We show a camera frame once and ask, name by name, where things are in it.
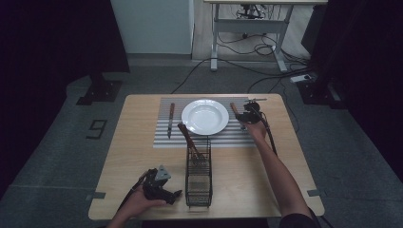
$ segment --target forearm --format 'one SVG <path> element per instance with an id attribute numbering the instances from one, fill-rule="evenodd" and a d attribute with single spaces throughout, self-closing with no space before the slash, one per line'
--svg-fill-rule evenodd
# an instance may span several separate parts
<path id="1" fill-rule="evenodd" d="M 300 213 L 310 217 L 306 202 L 299 187 L 282 161 L 273 152 L 265 139 L 255 140 L 260 156 L 272 186 L 281 215 Z"/>
<path id="2" fill-rule="evenodd" d="M 110 223 L 107 225 L 106 228 L 124 228 L 125 223 L 128 221 L 127 218 L 119 217 L 119 215 L 116 215 Z"/>

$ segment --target white wall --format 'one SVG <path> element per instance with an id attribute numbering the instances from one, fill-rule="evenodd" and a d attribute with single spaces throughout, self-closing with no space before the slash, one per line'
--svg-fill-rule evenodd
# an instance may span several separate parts
<path id="1" fill-rule="evenodd" d="M 193 0 L 111 0 L 126 53 L 190 54 Z"/>

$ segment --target electrical outlet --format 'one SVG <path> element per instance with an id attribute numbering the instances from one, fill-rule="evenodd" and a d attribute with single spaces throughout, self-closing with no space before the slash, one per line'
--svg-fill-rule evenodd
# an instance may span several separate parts
<path id="1" fill-rule="evenodd" d="M 297 83 L 297 82 L 307 81 L 307 80 L 311 80 L 311 79 L 312 79 L 312 77 L 309 74 L 304 74 L 304 75 L 290 78 L 290 82 Z"/>

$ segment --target black pedestal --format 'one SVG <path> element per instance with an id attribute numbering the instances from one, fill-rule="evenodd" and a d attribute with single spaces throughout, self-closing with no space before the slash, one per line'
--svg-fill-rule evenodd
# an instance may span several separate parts
<path id="1" fill-rule="evenodd" d="M 315 83 L 313 82 L 299 82 L 297 87 L 302 101 L 306 105 L 329 105 L 330 108 L 334 109 L 346 108 L 331 84 L 322 93 L 316 92 Z"/>
<path id="2" fill-rule="evenodd" d="M 115 102 L 122 82 L 107 81 L 101 73 L 91 74 L 89 77 L 92 85 L 86 92 L 86 96 L 78 100 L 77 105 L 91 105 L 93 102 Z"/>

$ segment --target wire rack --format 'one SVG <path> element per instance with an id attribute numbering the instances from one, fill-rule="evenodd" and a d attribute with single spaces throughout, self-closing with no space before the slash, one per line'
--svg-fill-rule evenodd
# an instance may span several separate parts
<path id="1" fill-rule="evenodd" d="M 212 171 L 211 171 L 211 142 L 210 140 L 195 140 L 199 156 L 203 160 L 195 161 L 194 151 L 187 148 L 186 158 L 186 205 L 206 206 L 211 205 L 213 196 Z"/>

